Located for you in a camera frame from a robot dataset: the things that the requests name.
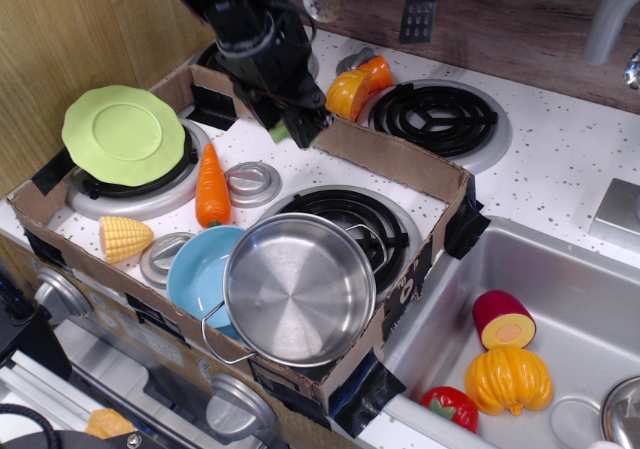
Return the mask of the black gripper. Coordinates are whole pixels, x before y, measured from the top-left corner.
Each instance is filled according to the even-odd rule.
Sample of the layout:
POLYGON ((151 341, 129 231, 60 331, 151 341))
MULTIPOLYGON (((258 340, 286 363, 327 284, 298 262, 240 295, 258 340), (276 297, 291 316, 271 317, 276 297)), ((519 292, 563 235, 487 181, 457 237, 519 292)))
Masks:
POLYGON ((283 120, 296 145, 307 149, 333 124, 308 69, 311 44, 297 11, 271 8, 260 32, 219 40, 218 47, 236 96, 265 129, 283 120))

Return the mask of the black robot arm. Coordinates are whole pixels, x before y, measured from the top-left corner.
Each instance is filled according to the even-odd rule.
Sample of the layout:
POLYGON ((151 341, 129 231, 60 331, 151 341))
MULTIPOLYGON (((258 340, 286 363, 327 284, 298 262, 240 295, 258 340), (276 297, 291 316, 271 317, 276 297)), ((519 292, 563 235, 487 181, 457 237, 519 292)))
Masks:
POLYGON ((283 123, 300 148, 333 122, 310 73, 312 44, 289 0, 180 0, 215 34, 216 61, 266 129, 283 123))

